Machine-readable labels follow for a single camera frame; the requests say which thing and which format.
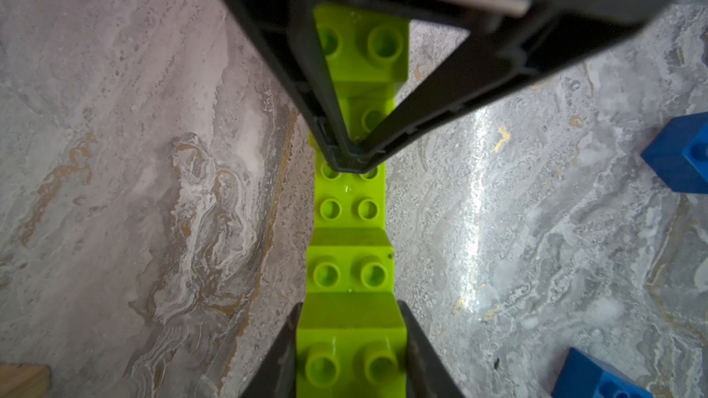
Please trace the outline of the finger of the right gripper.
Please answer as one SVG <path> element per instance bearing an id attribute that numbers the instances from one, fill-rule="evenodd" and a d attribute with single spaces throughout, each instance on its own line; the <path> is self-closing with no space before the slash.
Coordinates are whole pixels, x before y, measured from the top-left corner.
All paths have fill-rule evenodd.
<path id="1" fill-rule="evenodd" d="M 429 132 L 632 38 L 672 0 L 222 0 L 336 171 L 365 173 Z M 313 10 L 409 21 L 409 75 L 395 108 L 354 142 Z"/>

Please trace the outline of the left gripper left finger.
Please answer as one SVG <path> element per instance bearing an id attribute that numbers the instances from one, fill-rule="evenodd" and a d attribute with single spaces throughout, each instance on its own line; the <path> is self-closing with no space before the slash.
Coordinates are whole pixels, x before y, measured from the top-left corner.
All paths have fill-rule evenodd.
<path id="1" fill-rule="evenodd" d="M 239 395 L 240 398 L 296 396 L 296 329 L 301 313 L 302 302 L 292 308 L 254 377 Z"/>

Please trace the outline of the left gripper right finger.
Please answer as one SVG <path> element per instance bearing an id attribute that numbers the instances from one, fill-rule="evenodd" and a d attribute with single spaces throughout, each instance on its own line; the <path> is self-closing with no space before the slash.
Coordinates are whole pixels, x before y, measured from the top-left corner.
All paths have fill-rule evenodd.
<path id="1" fill-rule="evenodd" d="M 408 398 L 463 398 L 409 305 L 398 300 L 407 327 L 405 353 Z"/>

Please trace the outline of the green lego pair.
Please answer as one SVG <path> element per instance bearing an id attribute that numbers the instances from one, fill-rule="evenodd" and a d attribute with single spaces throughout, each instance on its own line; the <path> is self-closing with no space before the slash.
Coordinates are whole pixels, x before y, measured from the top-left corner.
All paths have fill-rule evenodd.
<path id="1" fill-rule="evenodd" d="M 318 228 L 296 330 L 299 397 L 403 397 L 407 327 L 394 248 L 379 228 Z"/>

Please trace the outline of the green small lego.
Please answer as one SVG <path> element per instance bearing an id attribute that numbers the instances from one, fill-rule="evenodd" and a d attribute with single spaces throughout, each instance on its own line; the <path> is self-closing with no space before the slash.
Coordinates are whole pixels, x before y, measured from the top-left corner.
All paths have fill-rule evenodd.
<path id="1" fill-rule="evenodd" d="M 335 84 L 348 135 L 361 142 L 395 108 L 394 83 L 343 82 Z"/>
<path id="2" fill-rule="evenodd" d="M 335 4 L 315 7 L 313 17 L 335 83 L 407 80 L 408 20 Z"/>

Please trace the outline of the green long lego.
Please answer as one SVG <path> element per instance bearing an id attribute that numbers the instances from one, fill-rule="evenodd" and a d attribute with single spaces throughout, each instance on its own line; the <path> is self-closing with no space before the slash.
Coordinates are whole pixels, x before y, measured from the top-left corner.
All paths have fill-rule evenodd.
<path id="1" fill-rule="evenodd" d="M 335 171 L 313 135 L 308 141 L 315 151 L 315 231 L 342 233 L 347 241 L 384 231 L 386 166 L 363 174 Z"/>

